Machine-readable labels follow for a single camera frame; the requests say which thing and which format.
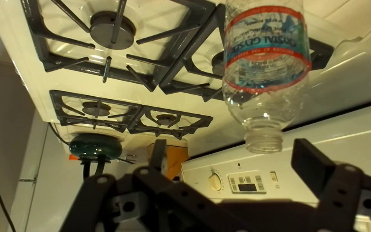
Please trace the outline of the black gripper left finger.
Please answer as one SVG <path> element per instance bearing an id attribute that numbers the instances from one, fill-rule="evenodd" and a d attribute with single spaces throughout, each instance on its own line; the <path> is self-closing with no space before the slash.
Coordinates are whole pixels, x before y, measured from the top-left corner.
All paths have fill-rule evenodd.
<path id="1" fill-rule="evenodd" d="M 61 232 L 115 232 L 128 221 L 150 232 L 247 232 L 233 213 L 162 174 L 167 150 L 167 141 L 158 139 L 150 164 L 119 181 L 110 174 L 88 178 Z"/>

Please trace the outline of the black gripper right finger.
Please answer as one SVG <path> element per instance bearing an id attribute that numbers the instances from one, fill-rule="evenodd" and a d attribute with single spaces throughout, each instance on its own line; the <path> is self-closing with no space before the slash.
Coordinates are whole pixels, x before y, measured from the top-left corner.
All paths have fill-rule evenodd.
<path id="1" fill-rule="evenodd" d="M 356 232 L 357 215 L 371 221 L 371 177 L 336 163 L 309 139 L 294 141 L 292 168 L 319 199 L 319 232 Z"/>

